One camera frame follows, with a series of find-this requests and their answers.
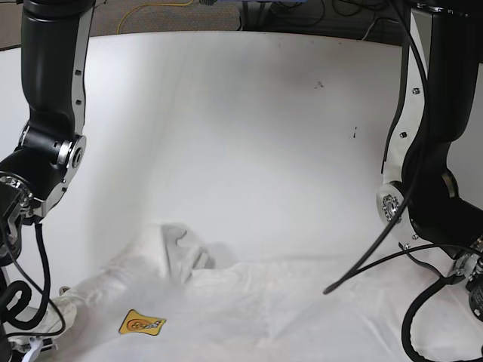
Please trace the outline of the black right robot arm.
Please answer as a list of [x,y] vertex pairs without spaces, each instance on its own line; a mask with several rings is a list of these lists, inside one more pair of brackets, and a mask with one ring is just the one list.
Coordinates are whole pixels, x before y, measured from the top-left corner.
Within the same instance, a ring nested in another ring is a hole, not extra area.
[[33,225],[45,251],[42,220],[66,194],[85,153],[85,63],[93,1],[25,1],[21,81],[29,106],[14,151],[1,162],[1,264],[22,250]]

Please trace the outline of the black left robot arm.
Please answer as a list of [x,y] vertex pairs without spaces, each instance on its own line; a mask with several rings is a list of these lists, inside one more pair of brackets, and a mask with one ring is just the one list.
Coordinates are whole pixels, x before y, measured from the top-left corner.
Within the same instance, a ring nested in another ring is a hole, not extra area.
[[460,197],[448,167],[468,124],[478,77],[480,1],[397,1],[402,27],[398,105],[377,193],[400,247],[455,283],[479,276],[482,211]]

